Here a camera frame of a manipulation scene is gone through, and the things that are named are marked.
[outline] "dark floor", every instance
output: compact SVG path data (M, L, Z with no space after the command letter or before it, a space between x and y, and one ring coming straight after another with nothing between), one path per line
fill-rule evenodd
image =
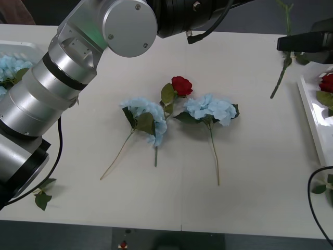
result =
M0 221L1 250L329 250L324 240Z
M78 0L24 0L36 23L40 25L60 24L77 2ZM312 23L333 17L332 0L285 0L285 2L294 3L291 15L293 33L307 32ZM218 30L285 34L285 16L274 0L256 0L231 10ZM1 250L116 250L124 239L129 244L129 250L330 249L323 240L150 230L132 230L125 236L124 229L117 228L0 221Z

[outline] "white table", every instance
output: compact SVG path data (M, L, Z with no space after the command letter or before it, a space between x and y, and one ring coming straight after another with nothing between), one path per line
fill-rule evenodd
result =
M1 25L0 39L46 48L55 32ZM281 70L280 35L214 33L191 46L184 36L157 38L133 59L106 51L80 106L63 115L64 153L48 208L41 211L31 196L3 209L0 219L322 238L306 197L318 159L296 85L302 67L287 70L270 100ZM221 186L207 131L175 120L169 121L157 168L153 149L137 136L99 181L130 130L119 102L134 96L158 102L161 88L177 75L191 80L194 96L213 92L240 105L240 118L214 132ZM56 157L56 127L45 138L52 143L51 159L38 180ZM324 196L313 196L313 203L332 235L332 208Z

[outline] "black cable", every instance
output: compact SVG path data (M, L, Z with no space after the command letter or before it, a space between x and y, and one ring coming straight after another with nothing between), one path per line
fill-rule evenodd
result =
M202 39L206 38L208 35L210 35L223 21L223 19L226 17L228 14L229 10L231 9L232 5L234 4L235 0L229 0L227 5L224 8L223 13L220 15L218 20L213 24L212 27L210 27L205 33L199 34L199 35L194 35L194 36L189 36L187 38L188 44L194 44L196 42L201 41Z
M57 159L56 161L54 162L54 165L53 167L51 168L51 171L48 173L48 175L45 177L44 180L42 180L37 186L35 186L33 189L29 190L28 192L26 192L25 194L21 195L20 197L16 198L16 199L13 199L12 201L8 202L6 204L7 205L10 205L10 204L13 204L15 202L18 202L20 201L21 199L23 199L24 197L28 196L29 194L31 194L32 192L34 192L36 189L38 189L41 185L44 184L44 182L50 178L51 174L54 172L54 170L56 169L59 161L60 161L60 158L61 158L61 153L62 153L62 146L63 146L63 140L62 140L62 129L61 129L61 117L58 119L58 133L59 133L59 152L58 152L58 156L57 156Z
M333 247L333 243L332 241L329 239L329 237L327 236L327 234L325 233L324 229L322 228L322 226L320 225L317 217L316 217L316 214L314 213L314 210L313 210L313 206L312 206L312 202L311 202L311 191L310 191L310 188L311 188L311 181L313 179L313 177L318 174L319 172L322 172L322 171L325 171L325 170L328 170L328 169L333 169L333 167L325 167L325 168L319 168L318 170L314 171L310 178L309 178L309 181L308 181L308 200L309 200L309 206L310 206L310 209L311 209L311 213L312 213L312 216L314 218L314 220L316 221L317 223L317 226L319 227L319 229L321 230L321 232L323 233L324 237L326 238L327 242L331 245L331 247Z

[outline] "screw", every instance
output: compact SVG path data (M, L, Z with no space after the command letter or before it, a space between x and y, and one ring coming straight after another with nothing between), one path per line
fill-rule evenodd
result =
M195 2L194 4L193 4L193 10L195 11L195 12L197 12L197 11L199 11L201 9L201 3L200 2Z

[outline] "light blue hydrangea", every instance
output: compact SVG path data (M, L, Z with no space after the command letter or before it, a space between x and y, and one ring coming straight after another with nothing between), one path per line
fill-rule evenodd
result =
M139 117L143 113L151 113L155 121L156 137L148 134L147 142L154 143L155 147L161 145L163 135L167 131L168 126L165 121L164 111L160 105L143 97L137 97L121 102L120 107L127 107L135 118Z
M10 56L0 58L0 82L7 78L13 79L20 69L31 68L33 65L29 61L23 61Z
M227 100L216 99L213 94L206 94L198 99L189 99L184 109L199 120L206 115L213 115L223 126L229 126L231 119L237 115L236 108Z
M5 94L7 93L7 90L0 86L0 101L4 98Z

